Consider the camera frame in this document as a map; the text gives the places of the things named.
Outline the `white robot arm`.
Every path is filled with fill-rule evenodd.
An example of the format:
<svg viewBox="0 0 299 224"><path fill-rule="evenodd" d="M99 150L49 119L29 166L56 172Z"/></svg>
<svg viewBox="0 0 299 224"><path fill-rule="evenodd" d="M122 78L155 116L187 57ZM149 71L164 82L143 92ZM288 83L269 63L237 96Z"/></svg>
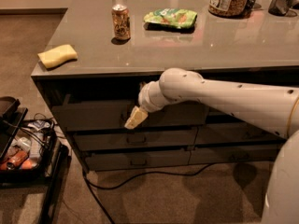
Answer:
<svg viewBox="0 0 299 224"><path fill-rule="evenodd" d="M261 224L299 224L299 89L205 79L180 68L144 85L125 127L167 105L196 101L286 140L275 160Z"/></svg>

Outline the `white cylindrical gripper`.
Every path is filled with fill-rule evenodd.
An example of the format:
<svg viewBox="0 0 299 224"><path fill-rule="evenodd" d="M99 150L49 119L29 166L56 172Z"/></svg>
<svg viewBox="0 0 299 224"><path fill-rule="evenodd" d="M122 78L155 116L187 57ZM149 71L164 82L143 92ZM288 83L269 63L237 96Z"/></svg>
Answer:
<svg viewBox="0 0 299 224"><path fill-rule="evenodd" d="M158 81L140 82L139 90L138 103L140 107L135 106L129 119L125 122L124 127L128 130L141 124L148 117L148 112L162 110L170 104L169 100L164 97Z"/></svg>

